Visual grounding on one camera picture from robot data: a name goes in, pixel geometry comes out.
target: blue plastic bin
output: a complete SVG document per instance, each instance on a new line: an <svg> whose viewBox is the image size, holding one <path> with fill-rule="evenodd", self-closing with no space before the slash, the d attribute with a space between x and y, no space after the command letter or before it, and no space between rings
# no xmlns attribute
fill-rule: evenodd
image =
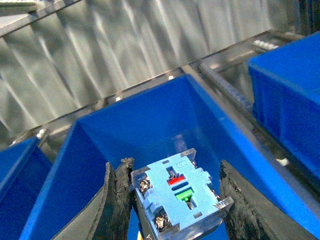
<svg viewBox="0 0 320 240"><path fill-rule="evenodd" d="M320 180L320 33L248 61L254 115Z"/></svg>
<svg viewBox="0 0 320 240"><path fill-rule="evenodd" d="M281 210L320 237L319 219L205 90L185 75L77 120L20 239L53 237L103 185L106 161L117 168L121 158L134 157L134 168L139 169L190 148L196 149L195 161L211 174L216 190L220 162L227 160ZM136 240L137 234L133 213L128 239ZM228 239L224 225L205 239Z"/></svg>
<svg viewBox="0 0 320 240"><path fill-rule="evenodd" d="M0 239L19 239L51 162L30 138L0 152Z"/></svg>

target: corrugated metal wall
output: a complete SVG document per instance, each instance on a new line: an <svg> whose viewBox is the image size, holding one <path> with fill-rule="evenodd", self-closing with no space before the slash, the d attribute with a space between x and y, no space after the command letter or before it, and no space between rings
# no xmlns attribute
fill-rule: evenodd
<svg viewBox="0 0 320 240"><path fill-rule="evenodd" d="M287 30L291 9L290 0L82 0L4 35L0 142L268 29Z"/></svg>

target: metal screw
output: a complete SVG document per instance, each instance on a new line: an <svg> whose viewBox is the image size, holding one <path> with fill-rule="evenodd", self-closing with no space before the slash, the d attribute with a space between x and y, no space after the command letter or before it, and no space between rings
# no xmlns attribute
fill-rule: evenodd
<svg viewBox="0 0 320 240"><path fill-rule="evenodd" d="M188 205L190 210L195 208L194 205L192 204L192 202L190 202L190 201L188 201L186 204Z"/></svg>
<svg viewBox="0 0 320 240"><path fill-rule="evenodd" d="M198 168L197 163L195 161L192 161L191 163L194 166L194 168L196 168L196 169Z"/></svg>
<svg viewBox="0 0 320 240"><path fill-rule="evenodd" d="M214 196L215 196L217 199L220 199L219 195L216 194L216 191L215 191L215 190L212 189L211 192L213 192Z"/></svg>
<svg viewBox="0 0 320 240"><path fill-rule="evenodd" d="M166 229L166 226L168 225L169 219L167 215L159 213L154 218L155 227L159 230L159 232L162 232Z"/></svg>
<svg viewBox="0 0 320 240"><path fill-rule="evenodd" d="M143 179L140 183L139 183L139 191L142 194L145 194L146 191L151 188L151 183L148 179Z"/></svg>
<svg viewBox="0 0 320 240"><path fill-rule="evenodd" d="M175 177L175 174L173 171L169 171L169 179L173 179Z"/></svg>

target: green indicator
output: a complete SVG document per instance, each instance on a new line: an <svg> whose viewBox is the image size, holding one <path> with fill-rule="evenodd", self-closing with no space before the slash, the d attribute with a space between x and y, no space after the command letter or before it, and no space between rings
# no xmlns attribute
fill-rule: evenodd
<svg viewBox="0 0 320 240"><path fill-rule="evenodd" d="M187 191L184 191L182 193L179 193L178 195L176 195L176 199L178 200L183 200L183 201L190 201L190 198L192 196L192 194L194 193L194 191L192 191L192 189L189 189Z"/></svg>

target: red indicator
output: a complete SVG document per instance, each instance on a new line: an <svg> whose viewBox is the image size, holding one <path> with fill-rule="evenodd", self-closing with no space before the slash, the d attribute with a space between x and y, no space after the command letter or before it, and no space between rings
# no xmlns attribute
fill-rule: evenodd
<svg viewBox="0 0 320 240"><path fill-rule="evenodd" d="M174 177L171 180L168 181L168 184L171 186L173 184L177 184L183 180L185 180L186 178L184 176L180 176L180 177Z"/></svg>

